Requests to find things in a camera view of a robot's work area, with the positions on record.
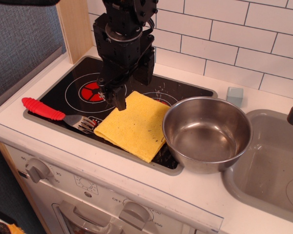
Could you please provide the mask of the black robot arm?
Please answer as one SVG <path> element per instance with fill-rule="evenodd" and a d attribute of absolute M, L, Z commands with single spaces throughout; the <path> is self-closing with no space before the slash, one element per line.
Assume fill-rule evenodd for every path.
<path fill-rule="evenodd" d="M 152 16 L 156 0 L 105 0 L 106 12 L 93 23 L 103 68 L 97 79 L 100 96 L 122 111 L 126 109 L 125 83 L 134 77 L 149 85 L 155 63 Z"/>

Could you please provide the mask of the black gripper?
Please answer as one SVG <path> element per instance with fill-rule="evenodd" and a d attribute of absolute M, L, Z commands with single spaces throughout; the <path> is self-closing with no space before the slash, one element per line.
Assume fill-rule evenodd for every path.
<path fill-rule="evenodd" d="M 109 25 L 111 17 L 104 13 L 93 23 L 95 41 L 103 68 L 98 78 L 105 100 L 119 111 L 126 109 L 126 89 L 121 87 L 130 76 L 143 85 L 152 80 L 155 64 L 152 29 L 133 26 L 130 35 L 122 35 Z"/>

